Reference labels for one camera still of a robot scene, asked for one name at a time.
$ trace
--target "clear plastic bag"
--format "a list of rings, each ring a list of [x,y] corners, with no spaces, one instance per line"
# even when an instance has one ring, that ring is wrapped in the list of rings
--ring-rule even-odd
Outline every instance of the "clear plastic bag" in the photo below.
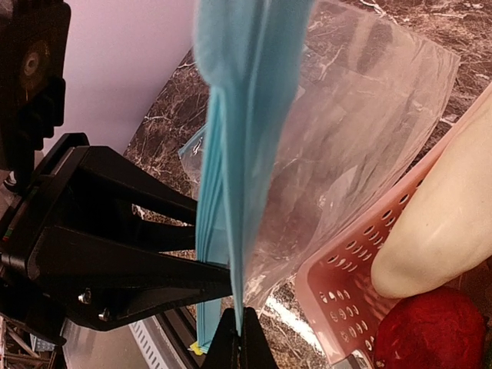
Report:
[[[246,272],[260,308],[404,173],[440,118],[459,58],[375,15],[319,1]],[[180,151],[198,194],[203,130]]]

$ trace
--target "marble countertop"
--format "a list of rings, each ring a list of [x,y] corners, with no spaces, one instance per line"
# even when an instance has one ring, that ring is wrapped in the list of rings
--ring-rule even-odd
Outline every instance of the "marble countertop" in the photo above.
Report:
[[[448,105],[446,115],[454,114],[454,119],[440,121],[414,163],[420,160],[432,146],[450,129],[459,115],[473,102],[480,93],[478,88],[467,100],[456,103],[456,96],[461,96],[457,85]],[[128,146],[125,156],[137,166],[144,169],[159,181],[191,195],[191,186],[178,157],[178,150],[205,123],[208,103],[208,86],[202,81],[189,52],[176,68],[171,79],[156,98],[155,103],[144,117],[141,126]],[[161,215],[139,209],[141,216],[152,221],[169,221]],[[193,251],[183,251],[179,256],[194,258]],[[302,309],[294,295],[293,278],[271,294],[261,312],[260,322],[264,328],[275,360],[281,368],[328,368],[326,358],[306,323]]]

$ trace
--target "brown marble surface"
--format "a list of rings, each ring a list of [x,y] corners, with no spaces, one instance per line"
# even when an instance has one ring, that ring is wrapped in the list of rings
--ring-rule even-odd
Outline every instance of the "brown marble surface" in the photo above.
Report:
[[[356,0],[347,0],[347,2],[357,3]],[[446,8],[446,5],[443,5],[440,8],[440,14],[445,14],[446,12],[454,14],[456,10],[452,8],[454,2],[449,4],[451,4],[451,8]],[[366,8],[369,12],[374,11],[373,6],[356,5]],[[462,42],[453,33],[453,27],[447,26],[440,29],[439,37],[436,36],[437,33],[434,28],[420,27],[418,20],[426,18],[424,14],[426,5],[420,5],[419,2],[417,5],[405,7],[400,3],[387,1],[382,6],[385,11],[383,16],[390,17],[390,19],[393,17],[393,21],[398,21],[403,26],[413,28],[445,47],[453,48],[455,51],[460,50],[457,45],[462,45]],[[398,10],[397,13],[394,13],[394,16],[390,15],[392,7]],[[441,16],[439,19],[448,20],[449,18]],[[454,22],[459,22],[459,19],[451,18],[450,23]],[[464,23],[460,25],[460,27],[466,26],[467,24]],[[469,32],[473,33],[475,31],[470,28]],[[489,68],[483,69],[480,64],[479,66],[480,77],[483,80],[484,76],[488,78],[492,71]],[[467,68],[467,65],[465,65],[464,69],[460,70],[459,78],[461,75],[465,76],[465,74],[471,73]],[[487,85],[485,81],[477,86],[477,83],[469,78],[462,77],[461,80],[458,79],[444,119],[439,122],[414,163],[420,160],[439,141],[450,129],[451,125],[457,121],[457,118],[471,105],[473,100]],[[125,152],[126,157],[159,181],[183,194],[190,195],[191,187],[179,161],[178,150],[204,124],[207,101],[208,87],[201,80],[192,55],[189,53],[144,117],[140,128]],[[169,221],[144,209],[138,209],[138,211],[142,217],[148,220]],[[181,253],[181,256],[194,258],[194,252],[184,252]],[[320,352],[316,339],[314,338],[313,340],[314,334],[305,323],[302,310],[294,296],[293,286],[293,280],[290,280],[284,286],[278,288],[268,299],[267,305],[261,314],[261,324],[264,327],[272,352],[281,368],[327,368],[329,366],[324,355]],[[292,320],[296,322],[295,329],[293,329]]]

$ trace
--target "white wall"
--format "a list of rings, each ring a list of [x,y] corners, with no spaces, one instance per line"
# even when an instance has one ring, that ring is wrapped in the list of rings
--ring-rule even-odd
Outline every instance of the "white wall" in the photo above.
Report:
[[[65,132],[123,152],[161,88],[191,47],[195,0],[65,0]]]

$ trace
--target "yellow tag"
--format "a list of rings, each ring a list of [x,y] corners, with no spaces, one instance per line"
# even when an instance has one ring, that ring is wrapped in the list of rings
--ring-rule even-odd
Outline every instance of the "yellow tag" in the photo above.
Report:
[[[198,346],[198,342],[195,342],[190,346],[190,349],[194,352],[195,355],[201,356],[204,354],[204,352],[200,349],[200,346]]]

